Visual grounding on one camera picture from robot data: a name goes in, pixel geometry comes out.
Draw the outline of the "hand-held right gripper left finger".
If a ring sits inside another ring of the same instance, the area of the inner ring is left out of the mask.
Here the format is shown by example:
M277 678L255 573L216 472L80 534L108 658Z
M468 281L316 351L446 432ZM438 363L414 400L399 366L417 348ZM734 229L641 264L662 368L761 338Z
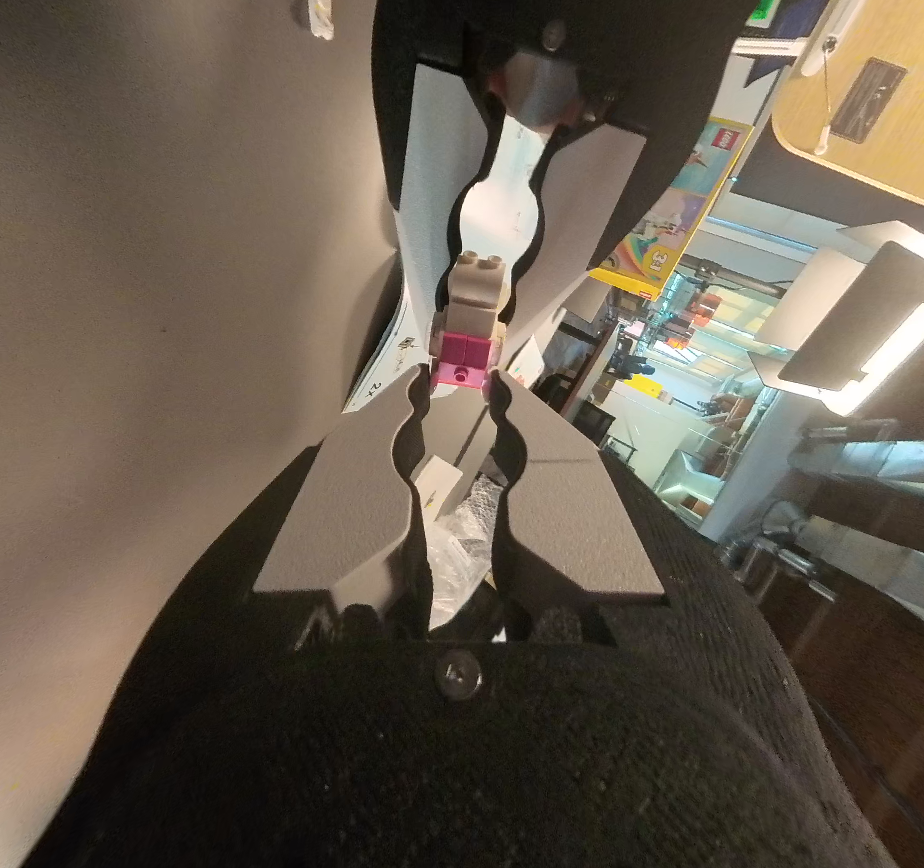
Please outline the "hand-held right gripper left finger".
M426 366L412 366L325 437L254 584L333 613L368 606L409 631L430 628L433 574L411 480L425 455Z

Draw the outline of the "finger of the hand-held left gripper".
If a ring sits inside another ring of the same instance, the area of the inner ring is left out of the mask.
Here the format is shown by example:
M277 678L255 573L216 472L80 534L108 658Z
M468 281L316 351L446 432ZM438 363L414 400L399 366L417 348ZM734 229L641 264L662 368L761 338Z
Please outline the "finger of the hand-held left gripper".
M645 145L645 136L604 124L546 147L535 234L512 270L507 338L528 337L584 282Z
M429 336L441 280L460 248L461 204L480 172L488 135L462 78L416 66L395 210L408 307L405 336Z

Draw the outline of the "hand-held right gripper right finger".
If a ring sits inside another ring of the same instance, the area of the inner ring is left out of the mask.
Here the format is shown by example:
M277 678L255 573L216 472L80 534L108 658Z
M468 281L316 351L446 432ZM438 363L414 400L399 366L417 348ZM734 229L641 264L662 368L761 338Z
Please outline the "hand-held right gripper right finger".
M501 599L526 616L660 604L664 585L594 444L504 371L491 375L490 413L506 480L491 552Z

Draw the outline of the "white lego animal model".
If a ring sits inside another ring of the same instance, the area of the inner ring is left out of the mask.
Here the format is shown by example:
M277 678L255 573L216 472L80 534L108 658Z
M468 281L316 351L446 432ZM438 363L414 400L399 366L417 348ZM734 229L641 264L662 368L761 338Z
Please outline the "white lego animal model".
M511 295L506 264L498 255L465 251L448 273L446 292L431 324L430 389L487 395L505 341L502 310Z

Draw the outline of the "yellow lego box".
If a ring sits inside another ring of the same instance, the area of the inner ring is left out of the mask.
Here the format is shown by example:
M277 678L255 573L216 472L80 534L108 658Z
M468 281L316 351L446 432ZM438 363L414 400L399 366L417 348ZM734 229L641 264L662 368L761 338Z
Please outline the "yellow lego box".
M656 300L753 131L752 124L711 117L674 181L589 278Z

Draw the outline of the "open light blue booklet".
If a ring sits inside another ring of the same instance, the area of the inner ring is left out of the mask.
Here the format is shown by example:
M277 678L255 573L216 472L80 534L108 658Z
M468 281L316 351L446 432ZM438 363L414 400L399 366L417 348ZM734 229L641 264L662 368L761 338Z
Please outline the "open light blue booklet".
M506 117L496 155L485 181L469 189L460 214L464 249L498 255L508 269L525 254L538 223L538 207L528 179L545 147L546 136ZM373 401L411 366L429 361L434 290L399 247L402 291L398 307L373 356L354 385L343 413Z

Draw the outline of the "white closed booklet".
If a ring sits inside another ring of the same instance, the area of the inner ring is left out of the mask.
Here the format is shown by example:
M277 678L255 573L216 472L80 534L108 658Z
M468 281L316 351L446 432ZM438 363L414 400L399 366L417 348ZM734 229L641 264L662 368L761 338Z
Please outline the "white closed booklet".
M423 461L414 479L421 503L424 523L433 523L439 517L445 500L451 495L463 472L454 464L432 455Z

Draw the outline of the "clear plastic bag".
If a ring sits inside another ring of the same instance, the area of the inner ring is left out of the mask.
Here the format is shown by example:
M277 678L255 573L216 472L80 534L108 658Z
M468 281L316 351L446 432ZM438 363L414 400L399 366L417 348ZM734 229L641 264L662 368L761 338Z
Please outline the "clear plastic bag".
M491 552L501 495L502 486L480 473L451 513L425 526L433 578L432 633L456 620L480 586L496 597Z

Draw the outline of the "small booklet with orange figure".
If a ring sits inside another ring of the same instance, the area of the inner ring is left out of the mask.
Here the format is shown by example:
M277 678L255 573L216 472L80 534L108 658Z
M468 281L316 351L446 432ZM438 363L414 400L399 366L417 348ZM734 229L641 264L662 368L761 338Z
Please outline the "small booklet with orange figure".
M506 371L524 389L531 389L544 369L543 351L533 334L514 355Z

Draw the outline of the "white ceiling lamp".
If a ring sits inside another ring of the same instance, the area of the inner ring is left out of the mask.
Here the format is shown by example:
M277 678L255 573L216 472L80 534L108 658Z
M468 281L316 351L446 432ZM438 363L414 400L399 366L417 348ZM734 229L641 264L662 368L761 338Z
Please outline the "white ceiling lamp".
M783 355L749 359L763 387L851 416L922 351L923 235L895 220L842 233L872 257L815 251L756 334Z

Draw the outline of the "light wooden chair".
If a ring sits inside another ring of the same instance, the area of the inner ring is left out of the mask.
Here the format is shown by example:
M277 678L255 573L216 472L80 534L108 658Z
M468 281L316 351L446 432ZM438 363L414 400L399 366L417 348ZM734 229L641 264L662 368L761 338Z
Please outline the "light wooden chair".
M733 192L846 225L922 228L923 0L780 0L746 83L770 77Z

